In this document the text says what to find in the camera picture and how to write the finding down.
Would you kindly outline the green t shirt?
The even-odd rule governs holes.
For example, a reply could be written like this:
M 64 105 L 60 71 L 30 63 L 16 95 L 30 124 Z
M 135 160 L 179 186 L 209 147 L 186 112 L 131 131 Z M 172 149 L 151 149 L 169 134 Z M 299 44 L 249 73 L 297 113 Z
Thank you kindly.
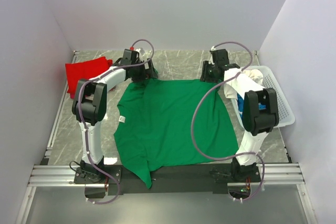
M 127 86 L 114 139 L 121 163 L 146 185 L 164 166 L 193 165 L 238 150 L 226 107 L 213 84 L 148 79 Z

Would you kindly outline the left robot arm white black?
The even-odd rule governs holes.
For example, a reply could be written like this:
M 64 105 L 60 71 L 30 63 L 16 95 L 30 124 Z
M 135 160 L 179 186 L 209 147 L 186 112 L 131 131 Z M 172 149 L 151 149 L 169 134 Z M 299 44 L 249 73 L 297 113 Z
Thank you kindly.
M 82 135 L 83 154 L 76 176 L 99 183 L 108 177 L 101 148 L 101 122 L 107 112 L 108 91 L 131 79 L 140 82 L 157 78 L 152 58 L 141 60 L 140 52 L 125 49 L 123 56 L 103 73 L 80 79 L 72 104 Z

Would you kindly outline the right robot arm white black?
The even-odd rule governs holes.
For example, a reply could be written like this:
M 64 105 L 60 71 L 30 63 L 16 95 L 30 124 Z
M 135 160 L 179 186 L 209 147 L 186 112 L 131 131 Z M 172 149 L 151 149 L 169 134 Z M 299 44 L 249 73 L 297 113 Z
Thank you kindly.
M 211 59 L 203 62 L 201 81 L 227 80 L 231 88 L 243 99 L 242 123 L 245 129 L 242 142 L 230 166 L 230 176 L 243 182 L 258 172 L 257 156 L 268 135 L 279 123 L 277 93 L 273 88 L 258 84 L 236 63 L 229 63 L 226 49 L 210 50 Z

